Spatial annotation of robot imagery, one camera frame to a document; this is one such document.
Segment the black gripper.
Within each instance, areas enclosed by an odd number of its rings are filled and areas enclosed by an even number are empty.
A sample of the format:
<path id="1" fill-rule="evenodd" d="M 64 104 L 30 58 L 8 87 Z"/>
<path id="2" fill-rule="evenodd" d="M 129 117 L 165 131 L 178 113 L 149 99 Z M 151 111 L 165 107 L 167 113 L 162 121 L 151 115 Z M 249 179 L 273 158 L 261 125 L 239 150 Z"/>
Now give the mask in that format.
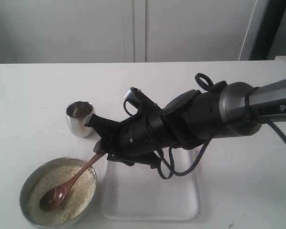
<path id="1" fill-rule="evenodd" d="M 120 123 L 92 114 L 85 123 L 99 136 L 93 148 L 95 153 L 109 153 L 110 143 L 117 143 L 109 160 L 133 166 L 135 163 L 158 168 L 160 158 L 154 153 L 168 147 L 168 129 L 159 113 L 147 114 L 120 130 Z"/>

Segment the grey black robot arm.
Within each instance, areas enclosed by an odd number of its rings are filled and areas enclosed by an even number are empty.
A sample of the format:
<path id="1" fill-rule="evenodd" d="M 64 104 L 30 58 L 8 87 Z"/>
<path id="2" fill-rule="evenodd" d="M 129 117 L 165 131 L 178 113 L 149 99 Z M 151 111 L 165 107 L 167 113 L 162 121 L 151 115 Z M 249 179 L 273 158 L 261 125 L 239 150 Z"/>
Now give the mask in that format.
<path id="1" fill-rule="evenodd" d="M 93 114 L 85 123 L 100 140 L 94 152 L 107 153 L 109 161 L 159 168 L 156 151 L 167 147 L 193 149 L 207 139 L 250 136 L 266 120 L 286 122 L 286 79 L 262 87 L 244 82 L 213 83 L 199 73 L 200 90 L 190 90 L 160 108 L 132 87 L 124 100 L 137 113 L 116 122 Z"/>

